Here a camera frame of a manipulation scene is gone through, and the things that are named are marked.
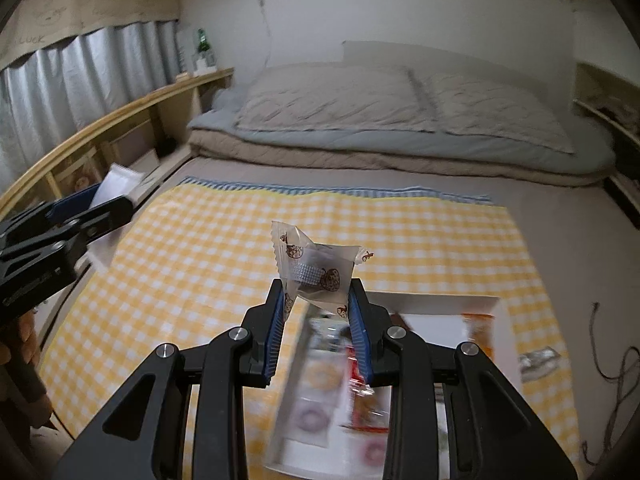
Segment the white wall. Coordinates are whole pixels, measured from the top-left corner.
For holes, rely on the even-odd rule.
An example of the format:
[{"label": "white wall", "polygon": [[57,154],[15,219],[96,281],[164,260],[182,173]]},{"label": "white wall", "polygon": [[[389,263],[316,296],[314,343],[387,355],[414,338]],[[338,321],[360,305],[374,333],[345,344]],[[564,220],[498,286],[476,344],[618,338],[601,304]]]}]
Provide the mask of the white wall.
[{"label": "white wall", "polygon": [[640,86],[640,48],[613,6],[575,13],[575,58]]},{"label": "white wall", "polygon": [[[411,43],[503,64],[568,95],[573,19],[557,0],[265,0],[270,65],[341,60],[344,40]],[[269,40],[257,0],[182,0],[239,81],[262,68]]]}]

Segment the gray bedding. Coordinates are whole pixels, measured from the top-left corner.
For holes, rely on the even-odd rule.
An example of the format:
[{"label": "gray bedding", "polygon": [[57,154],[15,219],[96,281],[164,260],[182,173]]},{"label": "gray bedding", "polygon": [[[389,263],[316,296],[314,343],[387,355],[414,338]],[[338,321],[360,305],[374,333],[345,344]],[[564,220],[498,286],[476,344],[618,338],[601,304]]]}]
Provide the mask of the gray bedding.
[{"label": "gray bedding", "polygon": [[236,127],[236,113],[241,101],[239,95],[226,96],[225,107],[194,118],[188,127],[191,130],[223,132],[252,144],[494,163],[568,175],[606,174],[612,170],[615,160],[608,132],[594,121],[571,113],[558,117],[575,149],[575,153],[563,153],[521,140],[483,135],[457,136],[443,131],[425,134],[389,130],[241,130]]}]

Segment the blue striped fabric trim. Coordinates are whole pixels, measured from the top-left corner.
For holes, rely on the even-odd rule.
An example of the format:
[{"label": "blue striped fabric trim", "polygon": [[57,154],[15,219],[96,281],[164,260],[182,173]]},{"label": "blue striped fabric trim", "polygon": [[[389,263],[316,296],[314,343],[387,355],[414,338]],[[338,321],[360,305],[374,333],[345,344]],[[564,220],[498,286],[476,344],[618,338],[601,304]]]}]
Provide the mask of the blue striped fabric trim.
[{"label": "blue striped fabric trim", "polygon": [[266,190],[285,195],[307,195],[321,191],[339,193],[362,198],[398,198],[398,197],[427,197],[460,202],[465,204],[494,205],[487,195],[465,196],[453,193],[443,193],[427,187],[404,187],[402,189],[380,189],[377,187],[307,187],[307,186],[283,186],[280,184],[250,184],[247,182],[219,182],[216,180],[204,180],[194,176],[185,177],[180,184],[197,184],[222,191],[240,190]]}]

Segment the candy wrapper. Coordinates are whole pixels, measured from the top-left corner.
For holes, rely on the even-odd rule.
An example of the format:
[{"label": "candy wrapper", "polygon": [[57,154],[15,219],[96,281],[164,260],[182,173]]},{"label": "candy wrapper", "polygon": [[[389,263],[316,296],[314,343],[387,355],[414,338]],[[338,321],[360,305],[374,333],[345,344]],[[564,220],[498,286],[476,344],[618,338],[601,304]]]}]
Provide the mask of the candy wrapper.
[{"label": "candy wrapper", "polygon": [[282,222],[271,222],[271,240],[285,289],[285,320],[298,296],[346,318],[353,266],[373,254],[360,246],[315,244],[300,229]]}]

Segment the beige valance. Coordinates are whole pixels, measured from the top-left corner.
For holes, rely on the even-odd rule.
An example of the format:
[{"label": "beige valance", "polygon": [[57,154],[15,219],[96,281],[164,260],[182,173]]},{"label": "beige valance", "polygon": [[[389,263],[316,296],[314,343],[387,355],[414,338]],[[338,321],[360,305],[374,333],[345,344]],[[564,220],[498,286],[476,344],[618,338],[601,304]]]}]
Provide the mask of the beige valance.
[{"label": "beige valance", "polygon": [[98,28],[179,17],[179,0],[23,0],[0,34],[0,70],[25,54]]}]

